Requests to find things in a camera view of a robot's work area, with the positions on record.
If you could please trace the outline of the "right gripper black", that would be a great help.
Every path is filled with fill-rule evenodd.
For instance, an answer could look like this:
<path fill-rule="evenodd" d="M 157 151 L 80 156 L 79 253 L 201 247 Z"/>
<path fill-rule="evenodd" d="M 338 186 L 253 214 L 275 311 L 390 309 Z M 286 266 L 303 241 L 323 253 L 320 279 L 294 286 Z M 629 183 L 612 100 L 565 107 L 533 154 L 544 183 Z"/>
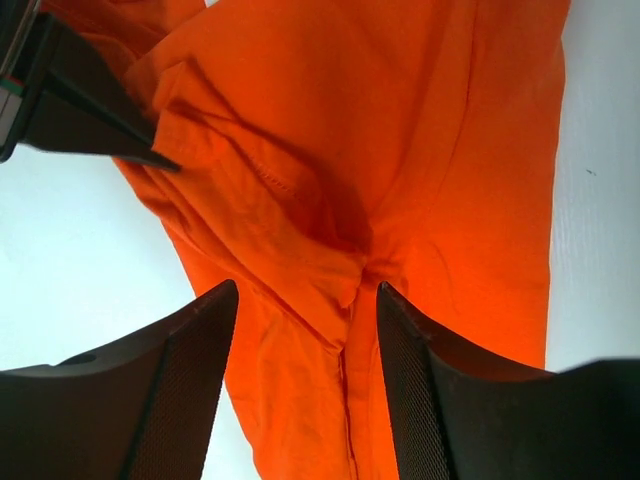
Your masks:
<path fill-rule="evenodd" d="M 83 111 L 49 92 L 40 95 L 47 69 L 63 97 Z M 2 162 L 23 143 L 179 171 L 148 146 L 154 135 L 152 122 L 84 38 L 42 12 L 39 1 L 1 3 Z"/>

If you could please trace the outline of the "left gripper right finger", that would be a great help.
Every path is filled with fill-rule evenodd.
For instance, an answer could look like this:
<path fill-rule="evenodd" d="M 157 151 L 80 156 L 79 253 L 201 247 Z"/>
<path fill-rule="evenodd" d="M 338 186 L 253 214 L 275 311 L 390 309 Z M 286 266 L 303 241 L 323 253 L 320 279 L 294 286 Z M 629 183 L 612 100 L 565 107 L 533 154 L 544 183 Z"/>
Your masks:
<path fill-rule="evenodd" d="M 637 360 L 551 373 L 465 339 L 388 283 L 376 304 L 401 478 L 638 477 Z"/>

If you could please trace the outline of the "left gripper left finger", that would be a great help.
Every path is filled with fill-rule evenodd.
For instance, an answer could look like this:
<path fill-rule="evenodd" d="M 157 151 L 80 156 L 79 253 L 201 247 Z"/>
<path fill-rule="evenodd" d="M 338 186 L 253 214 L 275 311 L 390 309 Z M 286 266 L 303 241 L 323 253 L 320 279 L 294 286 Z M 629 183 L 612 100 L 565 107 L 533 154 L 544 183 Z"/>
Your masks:
<path fill-rule="evenodd" d="M 225 281 L 57 365 L 1 374 L 5 479 L 198 479 L 238 308 Z"/>

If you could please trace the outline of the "orange t shirt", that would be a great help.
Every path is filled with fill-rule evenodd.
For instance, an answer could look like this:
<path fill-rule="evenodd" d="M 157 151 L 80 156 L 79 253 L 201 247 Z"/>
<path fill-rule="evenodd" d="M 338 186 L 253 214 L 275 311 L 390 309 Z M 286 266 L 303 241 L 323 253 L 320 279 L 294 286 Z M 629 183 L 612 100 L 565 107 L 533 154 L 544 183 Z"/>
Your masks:
<path fill-rule="evenodd" d="M 196 293 L 239 291 L 226 386 L 264 479 L 397 475 L 389 282 L 545 361 L 566 1 L 47 1 L 157 125 L 121 162 Z"/>

